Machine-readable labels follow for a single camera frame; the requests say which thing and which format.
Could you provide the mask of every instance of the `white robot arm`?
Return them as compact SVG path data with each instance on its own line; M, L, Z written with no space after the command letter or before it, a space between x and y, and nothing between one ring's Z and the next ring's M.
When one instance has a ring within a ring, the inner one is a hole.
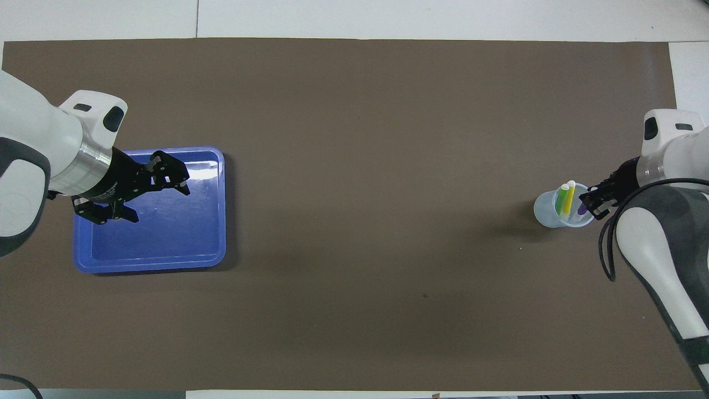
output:
M189 194L181 161L157 151L140 165L113 147L127 109L118 97L86 90L57 108L0 71L0 256L32 234L45 198L56 194L72 196L74 211L97 224L137 222L123 203L148 191Z
M603 229L609 234L610 266L606 268L600 248L604 270L615 279L615 230L623 258L709 395L707 180L709 128L702 118L693 112L655 109L645 115L642 155L580 197L597 219L607 215L610 206L618 206Z

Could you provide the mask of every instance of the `black cable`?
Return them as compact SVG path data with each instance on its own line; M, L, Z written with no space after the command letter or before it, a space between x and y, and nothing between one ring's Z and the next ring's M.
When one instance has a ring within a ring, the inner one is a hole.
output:
M9 380L9 381L15 381L16 383L20 383L20 384L26 386L27 389L30 390L30 392L31 392L32 394L34 394L35 399L42 399L42 394L40 393L40 390L37 389L37 387L35 386L35 384L31 383L30 381L28 381L28 380L26 380L26 379L24 379L24 378L22 378L22 377L13 376L12 374L2 374L2 373L0 373L0 379Z
M635 198L639 193L659 185L669 185L673 183L692 183L697 185L704 185L709 187L709 180L693 179L689 177L680 177L676 179L665 179L657 182L649 183L641 188L631 192L619 205L618 209L615 210L613 216L611 216L608 221L605 222L603 228L601 229L601 235L598 236L598 255L601 257L601 266L603 267L603 272L610 281L615 281L615 263L613 262L613 233L615 232L615 227L618 225L618 218L622 214L625 206ZM605 252L608 254L608 263L605 262L605 257L603 256L603 235L608 234L605 240Z

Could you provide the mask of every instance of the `plastic tray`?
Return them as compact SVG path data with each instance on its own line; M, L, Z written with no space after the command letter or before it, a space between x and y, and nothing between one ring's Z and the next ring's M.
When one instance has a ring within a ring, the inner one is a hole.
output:
M156 150L126 151L147 163ZM226 253L224 155L214 147L166 148L185 162L190 195L147 192L126 205L140 221L98 225L74 216L74 264L84 273L207 268Z

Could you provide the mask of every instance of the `cup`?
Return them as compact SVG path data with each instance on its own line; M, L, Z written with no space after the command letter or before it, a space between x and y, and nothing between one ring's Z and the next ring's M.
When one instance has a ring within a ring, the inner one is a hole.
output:
M591 212L586 211L585 214L581 215L580 219L575 219L574 215L576 211L581 206L581 200L579 195L588 192L588 187L577 183L576 189L574 190L574 201L571 203L571 216L569 220L565 221L561 216L557 214L554 204L557 201L557 195L559 195L559 189L552 191L547 191L537 197L534 201L534 216L537 221L545 227L550 229L556 229L557 227L583 227L591 223L593 220L593 215Z

